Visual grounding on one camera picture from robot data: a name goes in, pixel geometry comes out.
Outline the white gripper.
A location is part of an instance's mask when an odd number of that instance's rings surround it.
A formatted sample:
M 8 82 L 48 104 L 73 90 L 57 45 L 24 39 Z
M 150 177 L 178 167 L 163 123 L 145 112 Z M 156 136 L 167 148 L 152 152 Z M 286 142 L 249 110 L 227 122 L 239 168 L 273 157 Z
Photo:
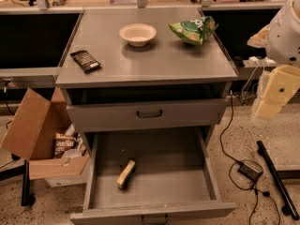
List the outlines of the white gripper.
M 266 47 L 269 25 L 250 37 L 247 45 L 253 48 Z M 256 98 L 251 107 L 250 121 L 258 127 L 273 119 L 300 89 L 300 68 L 284 65 L 271 72 L 263 71 L 259 79 Z

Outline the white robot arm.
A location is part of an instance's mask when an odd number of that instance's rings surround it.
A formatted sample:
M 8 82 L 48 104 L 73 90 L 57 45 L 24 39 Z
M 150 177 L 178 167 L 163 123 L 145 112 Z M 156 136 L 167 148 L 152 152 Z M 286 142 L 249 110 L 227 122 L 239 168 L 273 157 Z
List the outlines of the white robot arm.
M 300 89 L 300 0 L 287 0 L 276 16 L 247 45 L 265 48 L 277 67 L 263 71 L 253 102 L 251 121 L 264 126 Z

